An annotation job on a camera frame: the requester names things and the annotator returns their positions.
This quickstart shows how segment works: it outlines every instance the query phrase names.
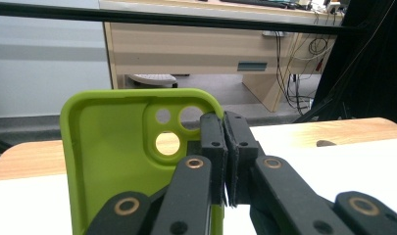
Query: gray wall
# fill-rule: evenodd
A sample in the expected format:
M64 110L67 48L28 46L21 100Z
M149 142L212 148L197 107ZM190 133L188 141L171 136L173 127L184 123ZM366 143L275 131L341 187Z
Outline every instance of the gray wall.
M98 9L98 0L3 2ZM89 89L111 89L101 23L0 17L0 118L58 115Z

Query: floor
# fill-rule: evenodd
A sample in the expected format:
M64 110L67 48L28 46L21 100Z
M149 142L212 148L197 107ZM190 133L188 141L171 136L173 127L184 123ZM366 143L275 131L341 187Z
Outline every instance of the floor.
M199 88L212 94L225 111L231 111L245 117L251 126L273 125L291 123L300 116L297 109L292 108L284 96L281 99L277 112L269 112L258 99L241 82L240 74L191 74L189 76L177 75L179 88ZM301 76L299 83L299 95L301 97L314 97L318 86L319 75ZM290 95L295 93L296 82L289 83ZM124 82L126 89L157 88L141 84L135 86L132 80ZM301 106L308 107L309 99L304 99ZM194 110L185 112L181 121L185 126L199 125L199 112ZM10 117L0 118L0 140L16 145L29 141L61 139L59 117Z

